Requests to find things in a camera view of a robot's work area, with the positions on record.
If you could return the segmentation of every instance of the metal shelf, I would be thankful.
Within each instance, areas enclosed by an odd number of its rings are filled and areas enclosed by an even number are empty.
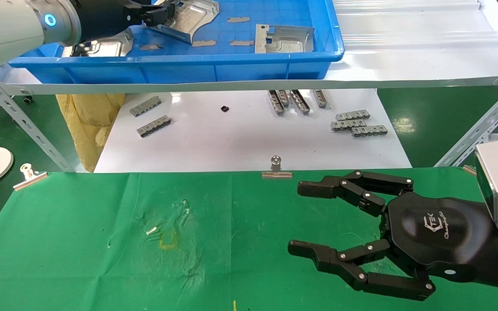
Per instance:
[[[346,53],[322,80],[42,84],[0,68],[10,95],[498,85],[496,0],[334,0]]]

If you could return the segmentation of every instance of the blue plastic tray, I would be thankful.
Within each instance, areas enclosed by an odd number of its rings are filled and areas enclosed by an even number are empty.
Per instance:
[[[344,53],[332,0],[218,0],[220,13],[201,27],[194,41],[214,40],[211,47],[192,47],[149,28],[133,26],[134,47],[126,57],[60,57],[63,48],[47,44],[9,62],[26,68],[42,83],[198,83],[259,79],[322,79]],[[250,17],[228,23],[230,17]],[[233,47],[230,41],[255,39],[256,24],[311,26],[314,51],[255,54],[255,47]],[[141,51],[147,44],[162,49]]]

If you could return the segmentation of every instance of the chair wheel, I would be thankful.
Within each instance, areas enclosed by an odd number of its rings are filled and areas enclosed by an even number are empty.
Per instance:
[[[28,95],[28,96],[24,96],[22,98],[22,101],[24,102],[24,104],[28,105],[28,104],[31,104],[34,101],[34,99],[30,95]]]

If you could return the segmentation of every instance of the green table mat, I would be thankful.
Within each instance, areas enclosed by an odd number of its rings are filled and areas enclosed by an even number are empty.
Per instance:
[[[423,196],[482,199],[457,168],[383,172]],[[498,288],[434,277],[420,303],[355,292],[290,256],[291,239],[344,249],[378,238],[379,219],[297,195],[300,180],[346,173],[50,173],[0,213],[0,311],[498,310]],[[388,260],[366,269],[401,273]]]

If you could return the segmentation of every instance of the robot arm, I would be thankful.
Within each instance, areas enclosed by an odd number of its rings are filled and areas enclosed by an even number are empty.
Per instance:
[[[478,145],[476,159],[484,202],[421,197],[412,179],[364,171],[301,181],[303,197],[338,197],[380,216],[381,238],[341,251],[292,240],[288,252],[310,258],[318,271],[338,275],[356,291],[378,295],[423,301],[435,291],[430,276],[498,287],[498,141]],[[374,192],[395,199],[386,202]],[[385,257],[409,277],[360,267]]]
[[[76,45],[164,23],[177,0],[0,0],[0,65],[43,44]]]

